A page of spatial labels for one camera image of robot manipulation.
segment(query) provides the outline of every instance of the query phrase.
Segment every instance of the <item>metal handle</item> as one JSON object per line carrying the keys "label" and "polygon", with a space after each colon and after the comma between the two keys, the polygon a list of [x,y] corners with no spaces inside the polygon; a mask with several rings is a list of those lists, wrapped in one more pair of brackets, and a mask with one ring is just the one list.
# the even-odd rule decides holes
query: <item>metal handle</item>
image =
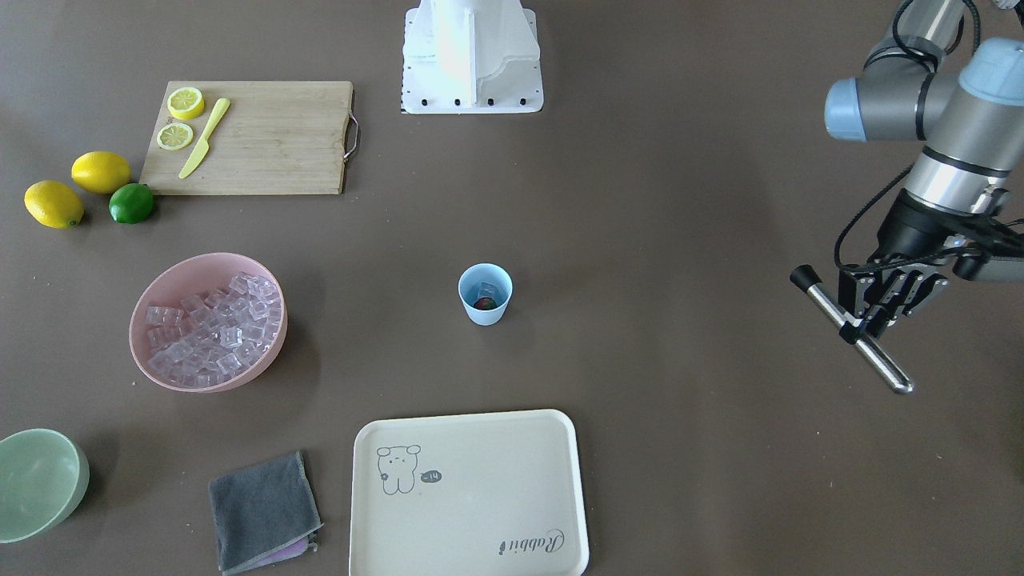
{"label": "metal handle", "polygon": [[348,162],[348,157],[355,152],[356,148],[359,147],[359,123],[355,120],[355,116],[352,115],[352,111],[348,112],[348,121],[355,126],[355,134],[352,136],[352,148],[350,150],[346,150],[345,154],[341,156],[342,162]]}
{"label": "metal handle", "polygon": [[[805,275],[809,273],[809,276],[805,278],[813,278],[818,280],[811,284],[805,289],[807,295],[811,300],[817,304],[817,306],[828,317],[828,320],[836,325],[837,328],[842,328],[850,319],[847,318],[846,312],[840,306],[836,300],[828,294],[827,291],[821,286],[820,279],[817,279],[817,275],[814,274],[814,270],[811,266],[806,265],[797,269],[798,272],[803,272]],[[910,394],[913,392],[913,380],[910,376],[896,364],[896,361],[882,348],[879,341],[871,337],[869,334],[864,334],[854,342],[854,347],[860,353],[860,356],[871,365],[872,368],[879,373],[880,376],[889,384],[889,387],[896,394]]]}

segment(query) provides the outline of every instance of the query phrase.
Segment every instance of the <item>lemon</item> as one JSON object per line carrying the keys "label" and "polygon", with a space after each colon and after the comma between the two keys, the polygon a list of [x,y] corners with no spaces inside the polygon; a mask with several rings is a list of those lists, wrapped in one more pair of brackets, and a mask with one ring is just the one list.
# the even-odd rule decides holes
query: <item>lemon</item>
{"label": "lemon", "polygon": [[90,152],[72,164],[71,178],[86,192],[113,194],[131,179],[131,166],[113,152]]}
{"label": "lemon", "polygon": [[153,213],[153,191],[145,184],[125,184],[111,197],[111,217],[123,224],[134,224]]}
{"label": "lemon", "polygon": [[68,184],[43,180],[25,191],[25,207],[39,223],[50,228],[71,228],[82,221],[85,206]]}
{"label": "lemon", "polygon": [[191,120],[203,114],[204,108],[206,108],[206,102],[203,100],[203,92],[200,92],[199,88],[185,86],[174,90],[170,96],[167,96],[167,110],[171,112],[171,116],[178,120]]}
{"label": "lemon", "polygon": [[164,150],[181,150],[191,142],[191,126],[175,122],[168,124],[157,132],[157,146]]}

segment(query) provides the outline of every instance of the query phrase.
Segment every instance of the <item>blue paper cup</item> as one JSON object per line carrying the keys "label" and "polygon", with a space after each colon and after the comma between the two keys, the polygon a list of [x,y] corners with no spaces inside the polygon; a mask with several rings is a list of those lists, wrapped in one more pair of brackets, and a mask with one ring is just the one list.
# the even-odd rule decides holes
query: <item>blue paper cup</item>
{"label": "blue paper cup", "polygon": [[[494,310],[473,307],[479,296],[480,284],[484,282],[498,288],[498,293],[494,296],[498,307]],[[502,319],[509,300],[512,299],[512,277],[497,264],[482,263],[469,266],[459,279],[459,298],[470,320],[480,326],[490,326]]]}

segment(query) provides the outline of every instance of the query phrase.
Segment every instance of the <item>object in cup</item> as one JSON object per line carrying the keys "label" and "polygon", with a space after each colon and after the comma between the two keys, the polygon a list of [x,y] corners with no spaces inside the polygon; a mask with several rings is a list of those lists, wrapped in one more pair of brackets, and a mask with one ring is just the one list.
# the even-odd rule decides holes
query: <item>object in cup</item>
{"label": "object in cup", "polygon": [[476,301],[473,307],[476,310],[495,310],[498,307],[498,287],[487,282],[481,282],[479,290],[476,291]]}
{"label": "object in cup", "polygon": [[470,320],[489,326],[505,314],[512,298],[512,278],[497,264],[472,265],[459,279],[459,297]]}

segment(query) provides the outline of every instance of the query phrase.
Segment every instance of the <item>gray cloth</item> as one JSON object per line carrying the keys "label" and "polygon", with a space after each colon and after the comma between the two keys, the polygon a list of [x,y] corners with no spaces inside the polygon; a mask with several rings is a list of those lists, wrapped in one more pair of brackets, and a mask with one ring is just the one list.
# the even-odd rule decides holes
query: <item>gray cloth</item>
{"label": "gray cloth", "polygon": [[224,576],[303,553],[324,526],[299,452],[214,479],[210,505]]}

